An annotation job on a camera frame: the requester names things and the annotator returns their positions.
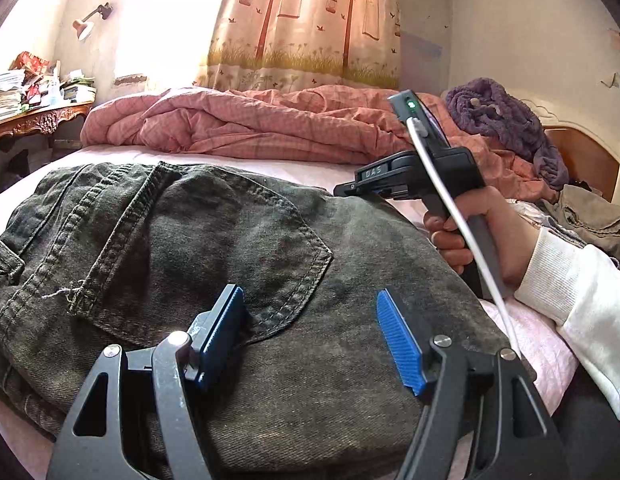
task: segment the belt loop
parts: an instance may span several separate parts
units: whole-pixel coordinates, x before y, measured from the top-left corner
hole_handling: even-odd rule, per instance
[[[0,276],[7,275],[8,283],[15,285],[25,267],[25,262],[0,240]]]

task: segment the stack of books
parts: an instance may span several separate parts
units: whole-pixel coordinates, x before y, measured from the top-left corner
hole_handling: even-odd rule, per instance
[[[93,102],[97,94],[94,78],[86,77],[80,70],[71,72],[61,88],[64,90],[64,99],[75,103]]]
[[[25,70],[0,71],[0,119],[21,112],[21,95]]]

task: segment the jeans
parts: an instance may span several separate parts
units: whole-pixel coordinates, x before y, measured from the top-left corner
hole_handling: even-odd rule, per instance
[[[0,237],[0,389],[53,438],[105,346],[186,330],[226,283],[248,316],[220,381],[193,402],[220,464],[242,476],[396,466],[421,404],[376,321],[385,286],[466,348],[506,346],[382,199],[207,165],[97,164],[46,176]],[[165,476],[148,420],[147,469]]]

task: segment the ribbed cuff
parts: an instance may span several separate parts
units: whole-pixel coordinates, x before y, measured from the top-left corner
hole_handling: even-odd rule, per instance
[[[514,297],[548,316],[557,325],[564,324],[575,304],[578,273],[575,260],[579,248],[554,236],[542,227],[535,251]]]

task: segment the headboard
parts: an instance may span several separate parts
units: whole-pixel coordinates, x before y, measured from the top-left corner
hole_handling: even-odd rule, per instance
[[[620,136],[601,126],[596,115],[586,115],[523,89],[507,91],[539,117],[561,152],[570,177],[586,181],[602,191],[606,200],[620,206]]]

